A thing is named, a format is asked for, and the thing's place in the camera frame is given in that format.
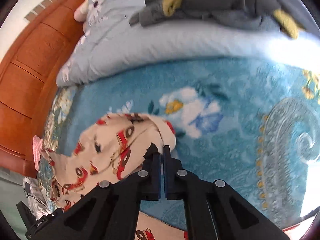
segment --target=wooden headboard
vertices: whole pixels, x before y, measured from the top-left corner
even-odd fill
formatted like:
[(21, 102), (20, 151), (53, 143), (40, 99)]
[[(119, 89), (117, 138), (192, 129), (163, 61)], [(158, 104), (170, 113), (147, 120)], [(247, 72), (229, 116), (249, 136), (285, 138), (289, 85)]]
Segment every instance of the wooden headboard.
[(73, 18), (84, 0), (56, 0), (19, 35), (0, 64), (0, 166), (36, 177), (32, 138), (41, 137), (56, 76), (83, 35)]

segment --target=blue blanket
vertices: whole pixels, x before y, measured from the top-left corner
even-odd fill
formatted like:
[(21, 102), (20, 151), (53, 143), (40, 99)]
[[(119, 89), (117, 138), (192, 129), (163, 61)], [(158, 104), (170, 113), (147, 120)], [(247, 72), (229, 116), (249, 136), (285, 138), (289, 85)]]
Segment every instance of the blue blanket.
[[(172, 155), (185, 169), (207, 181), (224, 179), (285, 228), (320, 202), (315, 196), (319, 184), (310, 183), (320, 175), (317, 77), (287, 65), (238, 58), (127, 71), (72, 93), (68, 117), (61, 117), (63, 111), (55, 117), (57, 122), (66, 118), (55, 135), (58, 152), (70, 155), (80, 133), (107, 112), (163, 116), (176, 130)], [(49, 185), (50, 175), (42, 160), (44, 184)], [(162, 198), (142, 203), (141, 210), (186, 228), (182, 201)]]

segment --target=pink cloth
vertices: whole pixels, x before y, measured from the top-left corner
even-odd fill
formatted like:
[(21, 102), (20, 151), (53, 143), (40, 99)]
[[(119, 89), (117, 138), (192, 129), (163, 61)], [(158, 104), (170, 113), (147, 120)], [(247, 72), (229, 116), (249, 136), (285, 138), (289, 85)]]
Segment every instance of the pink cloth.
[(39, 161), (41, 157), (41, 150), (43, 148), (43, 139), (34, 136), (32, 140), (33, 160), (35, 161), (36, 170), (39, 171)]

